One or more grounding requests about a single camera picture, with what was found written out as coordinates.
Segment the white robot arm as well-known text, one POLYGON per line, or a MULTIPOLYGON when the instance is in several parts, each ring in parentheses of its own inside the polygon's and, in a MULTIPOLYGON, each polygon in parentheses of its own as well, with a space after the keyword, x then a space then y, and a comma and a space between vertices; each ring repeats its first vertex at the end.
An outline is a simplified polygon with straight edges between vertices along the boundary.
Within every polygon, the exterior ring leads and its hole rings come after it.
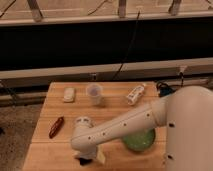
POLYGON ((187 86, 100 125, 75 120, 71 147, 93 159, 100 144, 157 127, 166 129, 165 171, 213 171, 213 91, 187 86))

